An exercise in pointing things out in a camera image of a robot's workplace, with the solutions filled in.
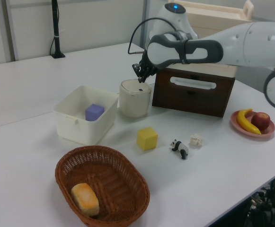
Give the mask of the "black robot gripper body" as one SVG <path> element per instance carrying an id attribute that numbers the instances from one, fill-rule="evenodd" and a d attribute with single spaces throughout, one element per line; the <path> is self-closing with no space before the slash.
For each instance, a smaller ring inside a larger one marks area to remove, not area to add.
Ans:
<path id="1" fill-rule="evenodd" d="M 156 72 L 157 68 L 149 60 L 147 52 L 144 52 L 139 61 L 139 76 L 153 76 Z"/>

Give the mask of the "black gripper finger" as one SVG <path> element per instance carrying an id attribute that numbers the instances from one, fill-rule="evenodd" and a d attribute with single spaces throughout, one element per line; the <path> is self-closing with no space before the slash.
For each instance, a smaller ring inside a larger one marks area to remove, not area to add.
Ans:
<path id="1" fill-rule="evenodd" d="M 135 64 L 132 65 L 132 68 L 133 68 L 136 76 L 140 79 L 141 78 L 141 76 L 140 76 L 140 64 L 135 63 Z"/>
<path id="2" fill-rule="evenodd" d="M 144 83 L 145 80 L 147 79 L 148 77 L 148 71 L 147 70 L 141 70 L 138 72 L 138 81 L 140 83 Z"/>

